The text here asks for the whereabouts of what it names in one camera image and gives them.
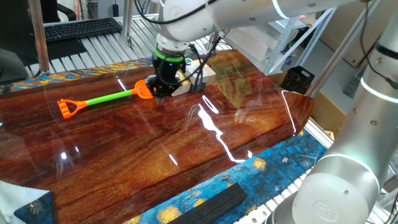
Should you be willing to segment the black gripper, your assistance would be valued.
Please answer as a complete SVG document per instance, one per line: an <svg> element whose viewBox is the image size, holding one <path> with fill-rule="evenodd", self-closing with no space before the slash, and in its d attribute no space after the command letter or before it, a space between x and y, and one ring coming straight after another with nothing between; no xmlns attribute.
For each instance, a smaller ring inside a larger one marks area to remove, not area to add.
<svg viewBox="0 0 398 224"><path fill-rule="evenodd" d="M166 98L172 96L182 86L179 79L176 78L176 73L181 68L185 68L185 62L183 57L153 57L152 64L155 74L149 78L146 85L154 97L156 105L160 106Z"/></svg>

